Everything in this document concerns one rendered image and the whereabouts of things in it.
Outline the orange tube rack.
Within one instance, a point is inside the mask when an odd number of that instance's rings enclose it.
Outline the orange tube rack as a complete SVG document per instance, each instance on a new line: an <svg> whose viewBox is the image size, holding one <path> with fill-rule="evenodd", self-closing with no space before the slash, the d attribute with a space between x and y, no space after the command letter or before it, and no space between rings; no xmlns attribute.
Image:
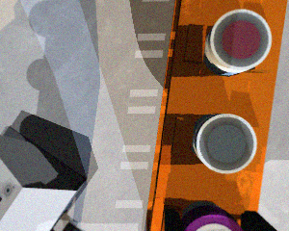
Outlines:
<svg viewBox="0 0 289 231"><path fill-rule="evenodd" d="M287 0L175 0L146 231L164 231L165 209L182 219L199 201L218 205L240 226L241 213L258 212L286 7ZM240 9L267 21L271 50L259 65L219 76L203 62L206 37L219 18ZM195 122L209 114L237 115L252 127L256 152L242 170L218 173L193 153Z"/></svg>

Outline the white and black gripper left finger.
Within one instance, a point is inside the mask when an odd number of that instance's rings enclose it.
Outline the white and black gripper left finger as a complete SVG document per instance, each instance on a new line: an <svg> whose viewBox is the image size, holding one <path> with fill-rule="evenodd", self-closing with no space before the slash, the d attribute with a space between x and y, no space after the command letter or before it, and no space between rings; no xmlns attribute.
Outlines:
<svg viewBox="0 0 289 231"><path fill-rule="evenodd" d="M180 216L174 209L165 209L164 231L184 231Z"/></svg>

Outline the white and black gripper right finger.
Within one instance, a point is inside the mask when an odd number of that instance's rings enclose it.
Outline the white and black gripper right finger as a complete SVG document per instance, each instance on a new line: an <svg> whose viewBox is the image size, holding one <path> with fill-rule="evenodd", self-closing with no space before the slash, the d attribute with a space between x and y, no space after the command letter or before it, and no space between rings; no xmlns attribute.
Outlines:
<svg viewBox="0 0 289 231"><path fill-rule="evenodd" d="M241 227L244 231L276 231L256 211L245 211L241 214Z"/></svg>

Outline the grey button housing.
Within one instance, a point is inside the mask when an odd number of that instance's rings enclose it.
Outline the grey button housing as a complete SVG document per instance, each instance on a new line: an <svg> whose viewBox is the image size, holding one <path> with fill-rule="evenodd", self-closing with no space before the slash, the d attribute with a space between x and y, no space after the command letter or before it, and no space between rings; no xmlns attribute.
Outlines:
<svg viewBox="0 0 289 231"><path fill-rule="evenodd" d="M0 231L50 231L86 181L8 126L0 135Z"/></svg>

